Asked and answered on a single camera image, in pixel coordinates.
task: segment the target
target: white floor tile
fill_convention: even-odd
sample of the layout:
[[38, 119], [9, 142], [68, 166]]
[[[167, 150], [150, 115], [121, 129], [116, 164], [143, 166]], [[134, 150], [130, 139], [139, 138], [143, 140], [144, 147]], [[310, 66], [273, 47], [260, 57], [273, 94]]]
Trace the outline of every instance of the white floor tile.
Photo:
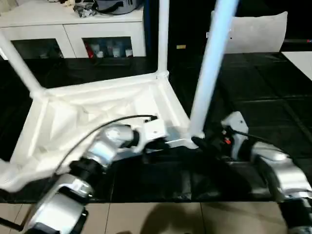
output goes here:
[[[19, 213], [21, 204], [0, 204], [0, 217], [7, 219], [11, 222], [15, 221], [16, 216]], [[0, 226], [0, 234], [9, 234], [10, 229], [4, 226]]]
[[203, 234], [199, 203], [111, 204], [106, 234]]
[[202, 203], [206, 233], [286, 234], [278, 205], [274, 202]]
[[83, 227], [82, 234], [104, 234], [107, 222], [109, 204], [89, 204], [88, 219]]
[[[17, 215], [16, 219], [15, 219], [15, 223], [21, 225], [22, 222], [24, 221], [26, 215], [28, 214], [29, 208], [31, 207], [31, 205], [29, 204], [22, 204], [20, 210], [19, 210], [19, 214]], [[11, 230], [10, 234], [20, 234], [20, 232], [16, 231], [16, 230]]]

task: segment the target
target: black cable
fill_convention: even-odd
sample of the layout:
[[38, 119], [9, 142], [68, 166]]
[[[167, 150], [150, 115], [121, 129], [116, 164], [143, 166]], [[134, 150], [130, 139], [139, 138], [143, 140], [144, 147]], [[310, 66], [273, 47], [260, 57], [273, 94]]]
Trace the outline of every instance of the black cable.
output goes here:
[[126, 117], [121, 117], [121, 118], [117, 118], [117, 119], [114, 119], [112, 121], [109, 121], [109, 122], [106, 122], [104, 124], [101, 124], [100, 126], [96, 127], [95, 129], [93, 129], [91, 132], [89, 132], [87, 135], [85, 135], [80, 141], [78, 141], [68, 152], [67, 154], [64, 156], [64, 158], [62, 159], [62, 161], [58, 164], [58, 166], [56, 167], [56, 169], [54, 170], [53, 174], [51, 175], [49, 181], [47, 182], [47, 186], [45, 187], [45, 189], [43, 189], [43, 192], [45, 192], [45, 190], [49, 187], [49, 184], [51, 183], [52, 179], [54, 177], [57, 176], [57, 172], [58, 170], [60, 169], [60, 167], [62, 166], [63, 162], [66, 160], [66, 158], [86, 139], [88, 138], [91, 134], [93, 134], [94, 132], [96, 132], [97, 130], [109, 125], [109, 124], [112, 124], [112, 123], [115, 123], [115, 122], [118, 122], [118, 121], [121, 121], [121, 120], [125, 120], [125, 119], [130, 119], [130, 118], [139, 118], [139, 117], [148, 117], [148, 118], [155, 118], [156, 116], [153, 116], [153, 115], [135, 115], [135, 116], [126, 116]]
[[[273, 145], [274, 146], [274, 143], [272, 143], [271, 141], [265, 139], [265, 138], [262, 138], [260, 136], [255, 136], [255, 135], [252, 135], [252, 134], [249, 134], [249, 133], [244, 133], [244, 132], [240, 132], [240, 131], [237, 131], [237, 130], [234, 130], [234, 129], [231, 129], [231, 131], [233, 133], [237, 133], [237, 134], [240, 134], [240, 135], [243, 135], [243, 136], [246, 136], [246, 137], [250, 137], [250, 138], [253, 138], [253, 139], [256, 139], [256, 140], [260, 140], [260, 141], [263, 141], [267, 144], [270, 144], [270, 145]], [[272, 149], [272, 150], [275, 150], [275, 151], [279, 151], [279, 152], [282, 152], [284, 154], [288, 154], [284, 149], [281, 149], [280, 147], [278, 147], [279, 150], [277, 149]]]

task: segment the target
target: white table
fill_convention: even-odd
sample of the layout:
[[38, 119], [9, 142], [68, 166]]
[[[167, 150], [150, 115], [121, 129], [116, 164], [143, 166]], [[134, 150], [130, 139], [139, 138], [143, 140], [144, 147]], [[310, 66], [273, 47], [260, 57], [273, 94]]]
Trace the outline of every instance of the white table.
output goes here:
[[283, 54], [312, 80], [312, 51], [283, 52]]

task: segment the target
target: white countertop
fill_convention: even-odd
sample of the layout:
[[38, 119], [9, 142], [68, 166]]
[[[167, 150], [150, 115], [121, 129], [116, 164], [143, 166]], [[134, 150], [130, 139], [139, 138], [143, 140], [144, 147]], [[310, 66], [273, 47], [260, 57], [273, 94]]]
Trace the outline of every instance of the white countertop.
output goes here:
[[312, 80], [312, 51], [283, 52], [283, 54]]
[[46, 0], [33, 0], [14, 8], [12, 11], [2, 13], [0, 27], [142, 21], [143, 7], [125, 15], [95, 15], [80, 18], [72, 7], [65, 7], [59, 2], [51, 3]]

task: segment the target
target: black table surface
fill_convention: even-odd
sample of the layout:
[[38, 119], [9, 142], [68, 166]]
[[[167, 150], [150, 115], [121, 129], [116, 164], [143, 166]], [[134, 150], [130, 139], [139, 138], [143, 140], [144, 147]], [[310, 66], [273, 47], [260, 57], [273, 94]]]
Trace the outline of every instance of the black table surface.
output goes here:
[[[177, 58], [170, 83], [189, 115], [202, 57]], [[117, 60], [38, 59], [27, 61], [46, 88], [154, 72], [147, 58]], [[1, 158], [9, 161], [26, 119], [31, 99], [8, 62], [0, 62]], [[239, 110], [250, 133], [264, 137], [294, 158], [312, 183], [312, 81], [282, 54], [226, 55], [218, 77], [206, 129]], [[214, 155], [178, 147], [115, 162], [99, 185], [93, 202], [191, 202], [272, 200], [265, 182], [248, 162], [233, 162], [231, 170], [211, 164]], [[1, 202], [33, 203], [48, 189], [47, 179], [21, 191], [0, 191]]]

